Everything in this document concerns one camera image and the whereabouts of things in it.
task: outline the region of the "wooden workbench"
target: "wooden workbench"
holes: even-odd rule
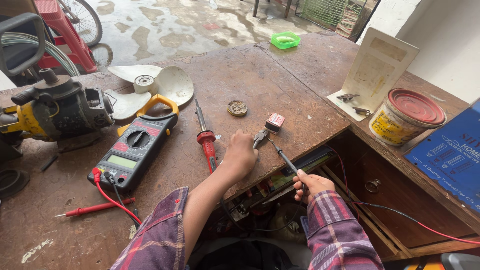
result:
[[[295,160],[350,128],[358,137],[394,164],[403,174],[427,191],[474,232],[480,233],[480,219],[449,196],[408,161],[403,148],[378,142],[368,130],[368,120],[352,121],[331,107],[324,97],[338,91],[355,57],[358,45],[334,33],[302,35],[296,48],[278,50],[268,43],[249,44],[157,62],[158,66],[177,65],[194,83],[194,98],[204,112],[207,128],[222,137],[215,141],[219,160],[225,154],[229,136],[241,128],[254,135],[272,112],[286,117],[275,142]],[[98,86],[120,93],[132,92],[132,85],[111,74],[76,77],[84,86]],[[439,105],[448,117],[467,104],[405,73],[397,83],[409,89],[444,100]],[[18,89],[0,92],[0,106],[12,105],[10,97]],[[226,110],[231,100],[243,100],[249,109],[244,117]],[[196,142],[199,132],[193,99],[180,107],[179,122],[161,153],[150,166],[132,196],[142,218],[174,188],[195,188],[208,176],[202,148]],[[155,113],[162,113],[157,108]],[[107,269],[129,242],[132,222],[118,209],[81,217],[55,218],[57,214],[105,202],[86,176],[117,139],[119,121],[102,130],[102,140],[91,147],[61,154],[45,172],[40,167],[57,151],[55,143],[32,139],[22,144],[24,156],[5,164],[30,173],[30,183],[18,194],[2,200],[0,206],[0,250],[8,269]],[[259,146],[254,170],[229,189],[225,199],[233,198],[280,169],[284,163],[273,147]],[[402,250],[398,258],[409,257]]]

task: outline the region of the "white fan blade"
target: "white fan blade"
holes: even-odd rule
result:
[[[158,93],[174,101],[177,106],[193,97],[193,82],[188,73],[178,66],[166,66],[155,78]]]
[[[113,118],[116,120],[131,117],[138,110],[143,108],[152,97],[149,92],[143,94],[131,93],[122,95],[111,89],[107,89],[104,93],[110,99],[110,103],[113,104]]]
[[[160,71],[162,71],[162,68],[152,65],[118,66],[108,67],[108,71],[112,72],[118,78],[133,83],[135,78],[140,75],[149,75],[155,78]]]

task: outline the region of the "plaid shirt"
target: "plaid shirt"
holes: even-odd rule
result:
[[[122,251],[111,270],[184,269],[182,213],[188,187],[163,198]],[[309,269],[383,269],[362,227],[335,191],[320,192],[308,205]]]

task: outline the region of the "pliers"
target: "pliers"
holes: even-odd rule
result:
[[[253,143],[253,149],[257,148],[257,145],[267,136],[268,130],[262,129],[259,131],[255,137],[253,137],[254,143]]]

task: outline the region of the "hand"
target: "hand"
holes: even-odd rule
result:
[[[253,169],[257,157],[258,150],[253,149],[253,136],[244,134],[243,130],[239,129],[230,138],[227,152],[220,166],[227,168],[235,175],[237,181],[240,181]]]
[[[295,199],[300,201],[303,194],[302,183],[308,187],[308,190],[303,196],[303,202],[308,204],[312,200],[313,196],[317,195],[319,192],[324,190],[333,190],[335,191],[335,185],[332,181],[318,176],[316,174],[306,174],[302,170],[298,170],[298,176],[293,177],[293,187],[297,189],[297,194]]]

